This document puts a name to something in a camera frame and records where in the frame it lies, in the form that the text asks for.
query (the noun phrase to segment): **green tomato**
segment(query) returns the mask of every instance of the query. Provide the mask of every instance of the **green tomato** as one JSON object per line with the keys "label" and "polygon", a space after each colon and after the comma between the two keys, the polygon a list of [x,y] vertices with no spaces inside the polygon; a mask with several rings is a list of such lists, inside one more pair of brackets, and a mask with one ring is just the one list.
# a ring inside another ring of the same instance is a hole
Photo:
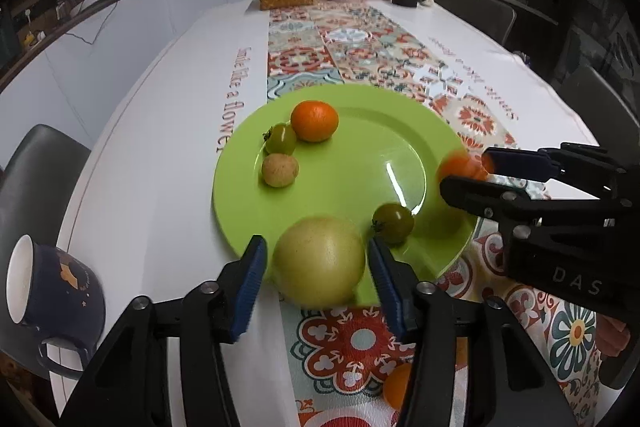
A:
{"label": "green tomato", "polygon": [[264,148],[269,154],[292,155],[298,137],[290,125],[279,123],[270,128],[264,135]]}
{"label": "green tomato", "polygon": [[385,203],[373,213],[371,228],[388,245],[399,245],[414,229],[414,216],[399,203]]}

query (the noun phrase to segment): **floral pattern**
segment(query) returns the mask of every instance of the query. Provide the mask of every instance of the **floral pattern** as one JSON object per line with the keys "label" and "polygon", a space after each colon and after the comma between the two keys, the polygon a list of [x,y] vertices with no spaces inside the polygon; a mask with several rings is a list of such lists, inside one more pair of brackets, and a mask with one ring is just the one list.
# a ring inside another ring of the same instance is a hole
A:
{"label": "floral pattern", "polygon": [[[402,92],[436,112],[472,156],[487,147],[517,147],[500,120],[518,116],[469,65],[435,38],[415,39],[362,2],[319,1],[271,11],[268,99],[318,84],[356,82]],[[503,110],[496,118],[485,100]],[[493,176],[548,198],[545,185]],[[587,311],[505,277],[497,224],[479,220],[473,240],[435,282],[456,298],[507,303],[548,361],[580,427],[593,424],[600,383],[595,317]],[[380,397],[386,377],[412,359],[387,329],[379,308],[300,311],[281,304],[289,368],[301,427],[392,427],[398,414]],[[458,343],[452,425],[463,424],[466,348]]]}
{"label": "floral pattern", "polygon": [[375,393],[396,365],[413,358],[415,344],[396,341],[377,307],[318,313],[300,322],[291,352],[320,393]]}
{"label": "floral pattern", "polygon": [[559,380],[580,372],[596,337],[595,313],[575,304],[564,303],[551,326],[549,362]]}

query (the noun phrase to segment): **orange object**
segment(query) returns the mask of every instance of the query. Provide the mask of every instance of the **orange object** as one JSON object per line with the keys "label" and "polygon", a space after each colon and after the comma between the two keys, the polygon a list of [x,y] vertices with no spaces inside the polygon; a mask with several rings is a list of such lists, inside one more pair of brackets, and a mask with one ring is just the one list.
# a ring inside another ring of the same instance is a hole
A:
{"label": "orange object", "polygon": [[338,113],[328,103],[306,100],[293,109],[291,126],[301,140],[321,142],[338,129]]}
{"label": "orange object", "polygon": [[391,375],[387,377],[382,388],[382,396],[384,396],[385,401],[397,411],[402,409],[410,374],[411,364],[403,363],[396,367]]}
{"label": "orange object", "polygon": [[456,150],[440,163],[437,172],[438,183],[447,176],[464,176],[474,180],[486,181],[492,166],[489,158],[483,158],[482,163],[469,156],[465,150]]}

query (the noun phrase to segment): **green plate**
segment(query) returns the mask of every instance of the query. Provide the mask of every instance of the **green plate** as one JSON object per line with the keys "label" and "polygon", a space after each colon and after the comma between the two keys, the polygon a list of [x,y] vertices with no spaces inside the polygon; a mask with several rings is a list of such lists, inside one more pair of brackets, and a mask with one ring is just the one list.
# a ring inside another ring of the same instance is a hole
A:
{"label": "green plate", "polygon": [[[296,181],[286,188],[268,187],[260,177],[262,134],[289,121],[303,100],[331,104],[340,125],[326,142],[299,141]],[[440,161],[460,148],[445,121],[402,94],[354,84],[305,87],[267,103],[234,132],[216,168],[213,206],[226,240],[242,255],[254,234],[267,240],[271,254],[282,233],[308,216],[349,219],[366,239],[373,212],[399,201],[414,213],[415,226],[392,251],[421,280],[434,280],[459,256],[475,225],[475,217],[446,205],[435,179]],[[355,301],[378,303],[368,269]]]}

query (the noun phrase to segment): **black chair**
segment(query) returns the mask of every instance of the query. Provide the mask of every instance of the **black chair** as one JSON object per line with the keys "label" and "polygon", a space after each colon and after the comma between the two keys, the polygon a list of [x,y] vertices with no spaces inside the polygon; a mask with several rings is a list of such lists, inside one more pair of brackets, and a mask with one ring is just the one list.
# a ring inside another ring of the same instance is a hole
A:
{"label": "black chair", "polygon": [[28,233],[36,243],[55,245],[89,149],[47,125],[24,137],[0,181],[0,350],[43,378],[36,340],[16,325],[6,305],[6,272],[15,243]]}
{"label": "black chair", "polygon": [[581,66],[558,94],[589,128],[601,147],[623,165],[640,164],[640,123],[625,101],[593,68]]}
{"label": "black chair", "polygon": [[460,17],[501,46],[509,36],[516,12],[498,0],[435,0],[445,10]]}

